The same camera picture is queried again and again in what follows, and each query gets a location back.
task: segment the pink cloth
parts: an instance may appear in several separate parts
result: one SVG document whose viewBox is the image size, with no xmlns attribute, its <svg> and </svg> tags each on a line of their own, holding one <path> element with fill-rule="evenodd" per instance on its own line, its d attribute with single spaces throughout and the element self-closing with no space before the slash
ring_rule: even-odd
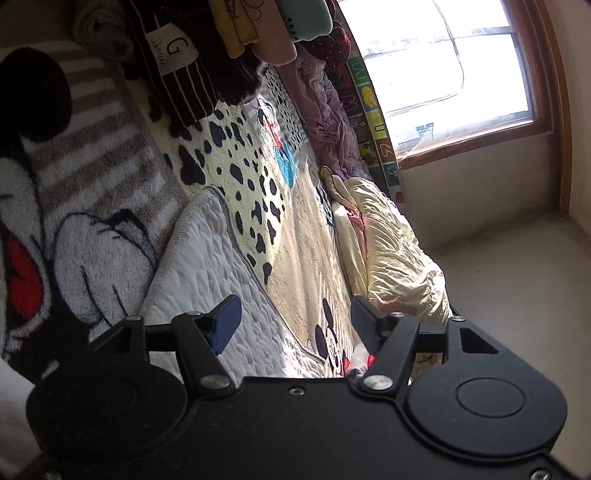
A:
<svg viewBox="0 0 591 480">
<path fill-rule="evenodd" d="M 372 180 L 339 95 L 324 74 L 325 63 L 300 45 L 297 52 L 297 58 L 277 67 L 277 72 L 308 130 L 317 159 L 344 180 Z"/>
</svg>

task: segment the clothing label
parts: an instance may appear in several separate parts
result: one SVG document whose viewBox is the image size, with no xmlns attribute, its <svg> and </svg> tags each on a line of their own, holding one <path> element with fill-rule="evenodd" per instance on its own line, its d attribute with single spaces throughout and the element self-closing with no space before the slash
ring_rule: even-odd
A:
<svg viewBox="0 0 591 480">
<path fill-rule="evenodd" d="M 199 53 L 191 39 L 176 25 L 169 23 L 146 33 L 160 76 L 191 65 Z"/>
</svg>

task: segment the wall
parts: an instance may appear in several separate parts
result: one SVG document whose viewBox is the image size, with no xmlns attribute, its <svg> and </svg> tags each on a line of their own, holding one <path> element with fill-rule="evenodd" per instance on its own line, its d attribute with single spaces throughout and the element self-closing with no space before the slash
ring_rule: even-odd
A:
<svg viewBox="0 0 591 480">
<path fill-rule="evenodd" d="M 421 246 L 436 249 L 557 208 L 558 158 L 554 136 L 542 134 L 405 170 L 405 214 Z"/>
<path fill-rule="evenodd" d="M 591 235 L 591 2 L 545 0 L 564 63 L 573 124 L 570 216 Z"/>
</svg>

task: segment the wooden window frame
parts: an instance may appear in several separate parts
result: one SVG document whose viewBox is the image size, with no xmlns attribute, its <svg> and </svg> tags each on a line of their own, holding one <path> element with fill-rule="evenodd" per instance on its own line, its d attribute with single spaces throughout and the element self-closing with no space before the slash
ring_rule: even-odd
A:
<svg viewBox="0 0 591 480">
<path fill-rule="evenodd" d="M 400 170 L 419 167 L 497 143 L 549 132 L 552 131 L 553 125 L 556 126 L 551 104 L 551 93 L 554 89 L 550 80 L 553 79 L 548 75 L 548 69 L 551 66 L 548 57 L 544 55 L 547 45 L 541 44 L 545 42 L 545 38 L 541 38 L 540 35 L 543 31 L 541 30 L 543 23 L 536 8 L 536 2 L 534 0 L 501 0 L 501 2 L 517 34 L 532 103 L 532 121 L 474 132 L 465 137 L 456 137 L 442 142 L 440 146 L 412 152 L 398 160 Z"/>
</svg>

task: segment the metal screw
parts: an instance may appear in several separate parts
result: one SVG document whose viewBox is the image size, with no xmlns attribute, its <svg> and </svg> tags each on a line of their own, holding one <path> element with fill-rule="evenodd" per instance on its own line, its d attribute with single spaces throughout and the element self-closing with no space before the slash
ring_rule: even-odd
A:
<svg viewBox="0 0 591 480">
<path fill-rule="evenodd" d="M 534 473 L 531 474 L 530 480 L 550 480 L 552 475 L 548 470 L 536 470 Z"/>
<path fill-rule="evenodd" d="M 371 390 L 387 390 L 394 385 L 394 382 L 385 375 L 371 375 L 363 379 L 363 384 Z"/>
<path fill-rule="evenodd" d="M 201 379 L 201 386 L 208 390 L 223 390 L 230 386 L 230 379 L 225 375 L 205 375 Z"/>
<path fill-rule="evenodd" d="M 43 475 L 46 480 L 61 480 L 61 475 L 55 470 L 49 470 Z"/>
<path fill-rule="evenodd" d="M 290 395 L 294 395 L 296 397 L 301 397 L 306 391 L 302 387 L 291 387 L 288 392 Z"/>
</svg>

